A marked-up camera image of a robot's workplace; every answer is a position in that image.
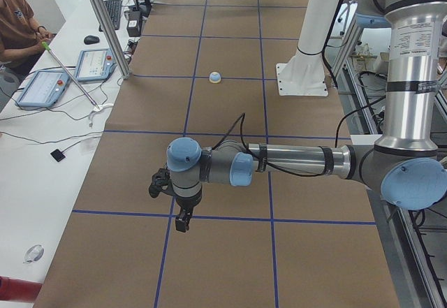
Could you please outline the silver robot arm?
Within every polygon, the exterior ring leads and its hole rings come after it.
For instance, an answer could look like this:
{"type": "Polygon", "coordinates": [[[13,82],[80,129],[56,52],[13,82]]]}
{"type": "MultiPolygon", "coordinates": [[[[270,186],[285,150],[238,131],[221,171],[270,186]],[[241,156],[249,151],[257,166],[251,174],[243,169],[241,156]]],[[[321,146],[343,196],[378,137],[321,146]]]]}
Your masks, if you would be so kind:
{"type": "Polygon", "coordinates": [[[165,171],[166,193],[180,207],[178,231],[188,231],[203,183],[247,186],[254,173],[269,170],[352,179],[406,210],[423,210],[444,197],[446,170],[437,161],[430,131],[446,0],[358,0],[357,16],[360,23],[378,20],[391,28],[381,137],[372,146],[302,147],[223,139],[208,148],[178,138],[167,148],[165,171]]]}

